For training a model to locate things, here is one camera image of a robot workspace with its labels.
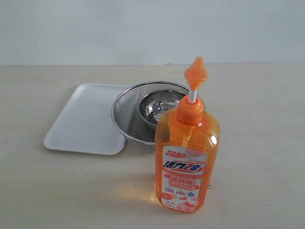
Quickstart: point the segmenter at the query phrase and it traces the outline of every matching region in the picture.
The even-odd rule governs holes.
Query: pump dispenser
[[[207,79],[203,58],[184,72],[190,91],[157,125],[156,194],[168,208],[195,212],[204,202],[216,158],[220,127],[204,111],[197,90]]]

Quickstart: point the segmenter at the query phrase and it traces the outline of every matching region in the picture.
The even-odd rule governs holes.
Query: white wall
[[[0,65],[305,61],[304,0],[0,0]]]

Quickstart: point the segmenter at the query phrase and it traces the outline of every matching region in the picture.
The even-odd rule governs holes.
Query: stainless steel bowl
[[[148,94],[169,90],[188,94],[189,89],[183,85],[166,82],[151,81],[134,85],[122,92],[114,101],[111,118],[115,127],[125,138],[145,150],[154,150],[155,130],[150,129],[140,118],[139,105]]]
[[[185,93],[162,89],[147,94],[140,101],[139,115],[144,124],[153,130],[156,129],[161,115],[178,106],[180,99],[186,96]]]

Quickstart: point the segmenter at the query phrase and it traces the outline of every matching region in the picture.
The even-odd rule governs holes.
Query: orange pump head
[[[190,91],[178,104],[177,118],[180,122],[194,125],[201,121],[204,104],[197,98],[197,89],[207,79],[207,75],[201,56],[184,72]]]

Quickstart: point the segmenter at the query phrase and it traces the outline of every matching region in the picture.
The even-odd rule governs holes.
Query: product label
[[[163,147],[162,204],[195,211],[207,155],[179,146]]]

